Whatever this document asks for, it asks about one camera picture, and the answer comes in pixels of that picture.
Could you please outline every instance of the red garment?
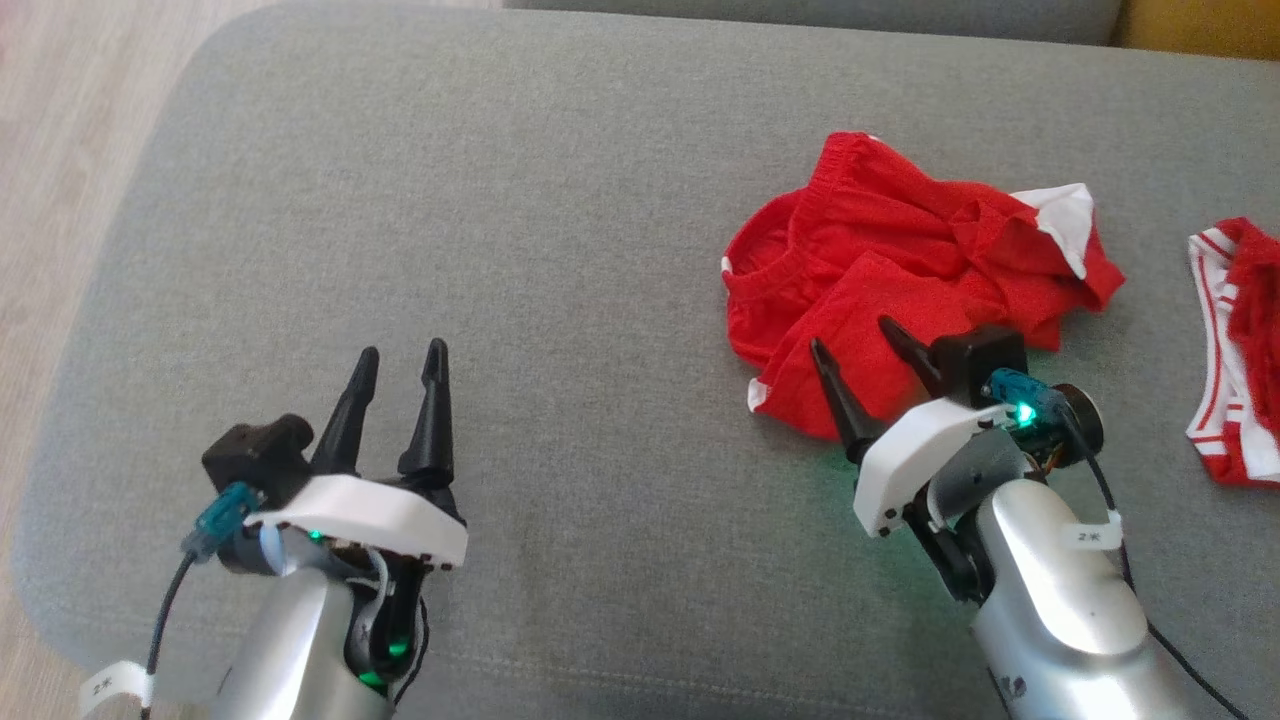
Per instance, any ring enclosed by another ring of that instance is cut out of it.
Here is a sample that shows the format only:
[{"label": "red garment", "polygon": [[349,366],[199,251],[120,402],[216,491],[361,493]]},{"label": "red garment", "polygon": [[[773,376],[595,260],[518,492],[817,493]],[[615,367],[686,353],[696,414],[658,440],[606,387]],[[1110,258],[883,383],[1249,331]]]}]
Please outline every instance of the red garment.
[{"label": "red garment", "polygon": [[836,438],[809,355],[820,337],[863,405],[896,418],[922,391],[882,314],[925,343],[1000,323],[1057,350],[1059,318],[1102,310],[1124,275],[1091,225],[1078,281],[1037,214],[986,184],[934,181],[872,136],[832,135],[809,184],[762,208],[726,251],[730,343],[762,369],[753,409]]},{"label": "red garment", "polygon": [[1244,356],[1258,423],[1280,430],[1280,242],[1244,218],[1217,228],[1236,241],[1226,282],[1239,288],[1228,334]]},{"label": "red garment", "polygon": [[1187,240],[1207,368],[1204,395],[1187,437],[1215,482],[1280,487],[1280,446],[1270,429],[1277,418],[1268,419],[1260,404],[1268,383],[1271,391],[1276,383],[1272,319],[1280,246],[1243,218]]}]

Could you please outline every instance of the yellow object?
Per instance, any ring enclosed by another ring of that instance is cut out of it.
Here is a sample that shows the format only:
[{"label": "yellow object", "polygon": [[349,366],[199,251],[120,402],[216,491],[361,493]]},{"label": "yellow object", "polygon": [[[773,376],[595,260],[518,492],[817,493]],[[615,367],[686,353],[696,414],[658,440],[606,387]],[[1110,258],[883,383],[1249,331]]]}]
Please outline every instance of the yellow object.
[{"label": "yellow object", "polygon": [[1280,0],[1126,0],[1116,44],[1280,60]]}]

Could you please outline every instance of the red and white striped fabric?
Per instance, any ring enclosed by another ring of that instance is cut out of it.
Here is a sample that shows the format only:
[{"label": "red and white striped fabric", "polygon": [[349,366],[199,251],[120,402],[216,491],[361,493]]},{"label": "red and white striped fabric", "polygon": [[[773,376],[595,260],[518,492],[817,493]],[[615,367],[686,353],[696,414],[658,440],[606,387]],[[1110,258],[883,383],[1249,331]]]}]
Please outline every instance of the red and white striped fabric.
[{"label": "red and white striped fabric", "polygon": [[1239,228],[1238,220],[1224,220],[1189,238],[1192,275],[1204,316],[1208,374],[1187,437],[1196,443],[1213,480],[1280,487],[1280,447],[1254,414],[1244,355],[1228,332],[1239,293],[1228,282]]}]

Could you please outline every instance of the red shorts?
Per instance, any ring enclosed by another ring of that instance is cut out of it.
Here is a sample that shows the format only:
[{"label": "red shorts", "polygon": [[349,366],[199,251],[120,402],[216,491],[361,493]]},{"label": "red shorts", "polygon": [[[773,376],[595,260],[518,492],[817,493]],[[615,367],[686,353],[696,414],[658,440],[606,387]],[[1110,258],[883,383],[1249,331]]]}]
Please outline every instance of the red shorts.
[{"label": "red shorts", "polygon": [[762,370],[751,410],[835,439],[813,337],[873,415],[922,400],[882,314],[927,343],[1000,323],[1057,350],[1062,314],[1102,310],[1124,275],[1102,252],[1084,186],[1024,199],[934,181],[869,135],[832,135],[809,184],[762,208],[724,252],[730,343]]}]

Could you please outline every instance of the blue connector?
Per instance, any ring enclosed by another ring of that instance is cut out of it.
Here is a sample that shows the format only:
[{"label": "blue connector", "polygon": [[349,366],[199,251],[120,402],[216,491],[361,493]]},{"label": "blue connector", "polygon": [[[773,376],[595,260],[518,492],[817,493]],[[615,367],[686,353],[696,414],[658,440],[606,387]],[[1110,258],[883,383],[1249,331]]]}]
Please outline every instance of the blue connector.
[{"label": "blue connector", "polygon": [[992,373],[986,389],[993,400],[1018,409],[1015,419],[1019,425],[1028,425],[1037,418],[1057,418],[1059,407],[1064,402],[1061,392],[1025,373],[1009,368],[1001,368]]},{"label": "blue connector", "polygon": [[197,564],[209,561],[259,505],[257,495],[244,483],[227,486],[196,518],[196,528],[182,541],[182,551],[193,553]]}]

